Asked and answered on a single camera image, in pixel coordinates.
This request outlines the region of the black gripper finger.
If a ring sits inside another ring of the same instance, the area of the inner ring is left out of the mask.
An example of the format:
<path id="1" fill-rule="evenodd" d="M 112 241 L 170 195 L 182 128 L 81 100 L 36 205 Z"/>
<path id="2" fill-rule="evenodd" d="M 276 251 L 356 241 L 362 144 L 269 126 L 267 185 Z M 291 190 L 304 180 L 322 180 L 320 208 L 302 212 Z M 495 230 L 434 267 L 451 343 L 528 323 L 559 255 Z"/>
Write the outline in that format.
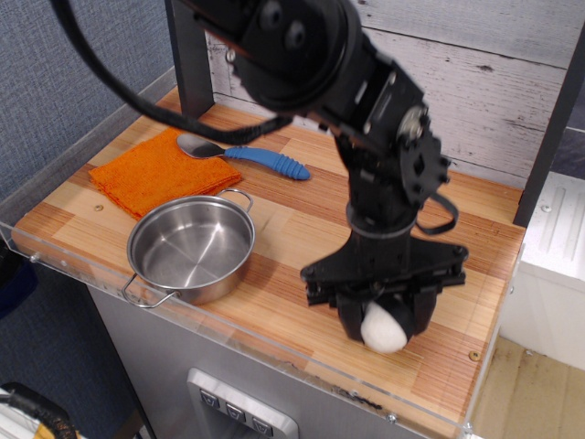
<path id="1" fill-rule="evenodd" d="M 337 294 L 335 300 L 338 317 L 347 337 L 364 344 L 361 327 L 371 301 L 357 300 L 343 294 Z"/>
<path id="2" fill-rule="evenodd" d="M 407 313 L 407 338 L 411 339 L 427 330 L 441 288 L 438 285 L 423 285 L 408 290 L 403 295 Z"/>

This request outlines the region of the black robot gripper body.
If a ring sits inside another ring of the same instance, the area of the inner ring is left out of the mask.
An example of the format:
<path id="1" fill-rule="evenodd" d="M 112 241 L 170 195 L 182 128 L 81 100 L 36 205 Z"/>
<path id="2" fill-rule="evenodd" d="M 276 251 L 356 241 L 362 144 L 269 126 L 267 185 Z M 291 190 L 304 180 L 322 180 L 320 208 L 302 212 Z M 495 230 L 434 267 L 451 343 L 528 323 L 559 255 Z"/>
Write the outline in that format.
<path id="1" fill-rule="evenodd" d="M 415 238 L 405 231 L 380 239 L 353 231 L 337 251 L 301 270 L 309 305 L 335 301 L 337 295 L 366 302 L 383 294 L 419 294 L 463 284 L 461 246 Z"/>

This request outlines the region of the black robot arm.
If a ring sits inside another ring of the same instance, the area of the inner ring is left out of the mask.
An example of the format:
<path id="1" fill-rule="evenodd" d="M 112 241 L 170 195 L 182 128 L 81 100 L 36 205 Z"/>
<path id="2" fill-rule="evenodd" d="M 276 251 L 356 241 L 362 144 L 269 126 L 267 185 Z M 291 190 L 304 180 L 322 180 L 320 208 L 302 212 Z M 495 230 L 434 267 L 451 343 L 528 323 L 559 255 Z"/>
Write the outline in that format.
<path id="1" fill-rule="evenodd" d="M 348 337 L 382 353 L 431 321 L 446 286 L 462 284 L 468 252 L 412 231 L 449 160 L 431 131 L 423 91 L 379 51 L 348 1 L 191 1 L 195 21 L 235 53 L 248 95 L 281 117 L 330 132 L 348 173 L 351 229 L 337 252 L 302 269 L 310 305 L 329 304 Z"/>

